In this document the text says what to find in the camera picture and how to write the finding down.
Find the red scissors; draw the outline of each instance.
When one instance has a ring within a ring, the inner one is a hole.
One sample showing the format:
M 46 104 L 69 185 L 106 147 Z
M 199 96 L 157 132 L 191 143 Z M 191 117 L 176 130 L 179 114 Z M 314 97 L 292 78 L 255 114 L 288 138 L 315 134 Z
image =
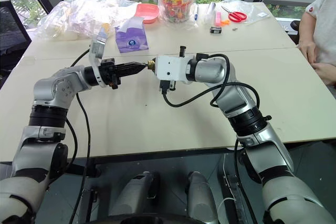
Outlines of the red scissors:
M 224 6 L 222 6 L 222 8 L 229 13 L 229 19 L 232 22 L 240 23 L 247 19 L 247 15 L 245 13 L 231 12 L 228 9 L 226 9 Z

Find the white t-shirt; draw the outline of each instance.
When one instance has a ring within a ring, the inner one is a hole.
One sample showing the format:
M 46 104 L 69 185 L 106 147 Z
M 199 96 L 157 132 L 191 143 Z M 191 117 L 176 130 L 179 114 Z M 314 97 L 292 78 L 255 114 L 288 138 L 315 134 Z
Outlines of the white t-shirt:
M 317 62 L 336 66 L 336 0 L 315 0 L 306 12 L 316 18 L 313 38 L 319 48 Z M 327 87 L 336 98 L 336 89 Z

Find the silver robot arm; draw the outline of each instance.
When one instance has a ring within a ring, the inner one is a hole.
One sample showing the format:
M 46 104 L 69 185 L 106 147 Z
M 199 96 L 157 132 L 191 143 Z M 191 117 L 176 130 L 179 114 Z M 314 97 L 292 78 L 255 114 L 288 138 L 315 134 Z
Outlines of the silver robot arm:
M 103 45 L 91 43 L 90 56 L 101 58 Z M 1 223 L 33 223 L 49 184 L 65 172 L 68 147 L 61 141 L 75 95 L 97 85 L 116 89 L 121 77 L 145 67 L 137 62 L 115 65 L 114 59 L 107 59 L 92 67 L 64 68 L 35 84 L 29 125 L 23 130 L 12 175 L 0 181 Z
M 167 90 L 175 90 L 175 81 L 203 82 L 209 87 L 223 83 L 226 61 L 219 57 L 208 58 L 203 54 L 185 57 L 184 52 L 180 52 L 180 57 L 156 57 L 152 69 L 155 69 L 155 75 L 161 80 L 164 94 Z M 232 64 L 228 82 L 237 82 Z M 213 95 L 216 96 L 218 91 L 213 90 Z M 262 116 L 247 89 L 227 86 L 216 103 L 230 121 L 262 181 L 266 207 L 264 221 L 285 224 L 336 223 L 312 190 L 293 174 L 289 152 L 267 122 L 270 118 Z

